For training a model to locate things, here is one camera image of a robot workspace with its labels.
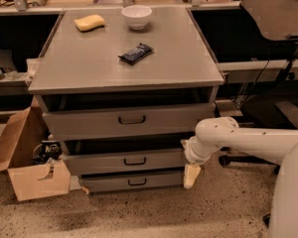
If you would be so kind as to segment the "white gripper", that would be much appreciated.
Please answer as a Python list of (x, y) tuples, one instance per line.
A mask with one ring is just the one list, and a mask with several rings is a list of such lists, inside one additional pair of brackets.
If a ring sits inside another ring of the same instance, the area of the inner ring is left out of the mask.
[(205, 164), (211, 157), (212, 148), (203, 144), (197, 137), (182, 140), (184, 154), (189, 165), (185, 165), (184, 188), (191, 188), (201, 171), (201, 165)]

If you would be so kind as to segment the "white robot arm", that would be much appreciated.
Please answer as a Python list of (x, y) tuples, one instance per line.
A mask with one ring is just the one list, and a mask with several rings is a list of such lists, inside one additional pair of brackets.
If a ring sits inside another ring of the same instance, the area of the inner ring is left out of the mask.
[(298, 238), (298, 130), (241, 128), (230, 117), (208, 118), (181, 144), (188, 161), (185, 188), (194, 185), (201, 166), (223, 147), (279, 165), (268, 238)]

